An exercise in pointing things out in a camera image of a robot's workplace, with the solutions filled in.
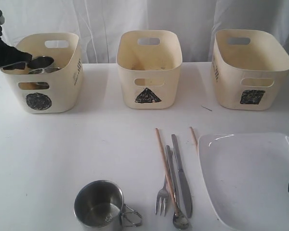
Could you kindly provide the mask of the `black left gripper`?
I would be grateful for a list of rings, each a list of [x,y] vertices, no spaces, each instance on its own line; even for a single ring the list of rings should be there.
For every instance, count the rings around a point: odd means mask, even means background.
[[[24,70],[26,63],[32,60],[32,55],[7,45],[2,39],[2,27],[5,19],[0,10],[0,68],[3,70]]]

